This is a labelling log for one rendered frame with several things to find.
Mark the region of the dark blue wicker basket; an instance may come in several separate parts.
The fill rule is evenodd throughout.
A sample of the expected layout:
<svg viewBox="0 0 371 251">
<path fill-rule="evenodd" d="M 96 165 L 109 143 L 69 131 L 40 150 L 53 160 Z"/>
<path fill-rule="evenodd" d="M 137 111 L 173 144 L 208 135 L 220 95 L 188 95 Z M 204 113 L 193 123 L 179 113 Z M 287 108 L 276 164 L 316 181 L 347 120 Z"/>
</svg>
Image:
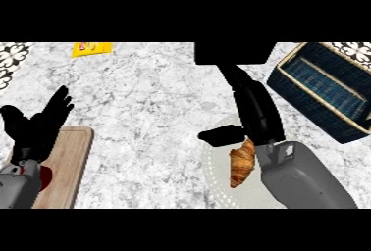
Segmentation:
<svg viewBox="0 0 371 251">
<path fill-rule="evenodd" d="M 371 70 L 326 42 L 301 42 L 267 86 L 341 144 L 371 134 Z"/>
</svg>

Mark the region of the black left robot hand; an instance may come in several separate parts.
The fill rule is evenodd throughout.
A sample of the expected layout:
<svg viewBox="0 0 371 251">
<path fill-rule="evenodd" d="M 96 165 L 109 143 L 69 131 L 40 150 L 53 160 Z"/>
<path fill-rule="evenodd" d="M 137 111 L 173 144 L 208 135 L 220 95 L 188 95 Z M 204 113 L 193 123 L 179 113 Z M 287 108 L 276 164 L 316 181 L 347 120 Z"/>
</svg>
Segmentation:
<svg viewBox="0 0 371 251">
<path fill-rule="evenodd" d="M 35 113 L 29 119 L 15 106 L 4 105 L 0 108 L 4 131 L 15 140 L 10 159 L 13 165 L 28 160 L 41 163 L 47 159 L 72 108 L 65 85 L 52 95 L 41 112 Z"/>
</svg>

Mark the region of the dark red food item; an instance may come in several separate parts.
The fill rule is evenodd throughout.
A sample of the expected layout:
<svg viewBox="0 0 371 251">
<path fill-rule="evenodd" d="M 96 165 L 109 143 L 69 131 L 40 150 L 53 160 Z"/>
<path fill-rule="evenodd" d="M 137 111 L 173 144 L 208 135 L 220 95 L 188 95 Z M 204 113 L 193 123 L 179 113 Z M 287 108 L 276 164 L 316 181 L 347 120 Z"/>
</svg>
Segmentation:
<svg viewBox="0 0 371 251">
<path fill-rule="evenodd" d="M 50 167 L 40 166 L 40 191 L 43 191 L 52 182 L 52 169 Z"/>
</svg>

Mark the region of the golden brown croissant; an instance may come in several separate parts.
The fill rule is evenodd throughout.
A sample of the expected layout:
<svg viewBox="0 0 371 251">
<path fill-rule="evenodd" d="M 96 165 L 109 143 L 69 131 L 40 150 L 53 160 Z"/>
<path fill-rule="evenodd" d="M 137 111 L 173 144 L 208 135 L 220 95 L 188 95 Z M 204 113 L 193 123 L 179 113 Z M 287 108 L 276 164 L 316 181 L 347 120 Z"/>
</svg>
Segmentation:
<svg viewBox="0 0 371 251">
<path fill-rule="evenodd" d="M 255 145 L 250 139 L 238 149 L 229 152 L 230 157 L 230 187 L 236 188 L 247 180 L 255 168 Z"/>
</svg>

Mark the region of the pale wooden cutting board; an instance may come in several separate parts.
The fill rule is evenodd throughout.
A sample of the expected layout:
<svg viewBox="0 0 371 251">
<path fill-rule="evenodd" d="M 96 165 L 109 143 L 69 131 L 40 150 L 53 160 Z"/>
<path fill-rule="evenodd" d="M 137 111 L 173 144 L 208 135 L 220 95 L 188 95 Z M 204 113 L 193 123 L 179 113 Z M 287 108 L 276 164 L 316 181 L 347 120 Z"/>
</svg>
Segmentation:
<svg viewBox="0 0 371 251">
<path fill-rule="evenodd" d="M 60 129 L 49 158 L 38 163 L 52 169 L 52 182 L 38 192 L 35 209 L 71 209 L 75 203 L 94 131 L 87 126 Z"/>
</svg>

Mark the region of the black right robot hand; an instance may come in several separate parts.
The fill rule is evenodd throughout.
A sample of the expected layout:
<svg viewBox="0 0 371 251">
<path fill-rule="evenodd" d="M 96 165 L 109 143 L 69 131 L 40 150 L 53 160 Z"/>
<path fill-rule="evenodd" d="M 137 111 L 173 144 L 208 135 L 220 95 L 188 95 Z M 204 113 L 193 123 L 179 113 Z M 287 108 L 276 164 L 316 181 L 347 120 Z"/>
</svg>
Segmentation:
<svg viewBox="0 0 371 251">
<path fill-rule="evenodd" d="M 284 141 L 279 113 L 263 84 L 236 65 L 219 65 L 217 68 L 232 87 L 241 124 L 205 130 L 196 137 L 213 147 L 241 143 L 245 138 L 255 146 Z"/>
</svg>

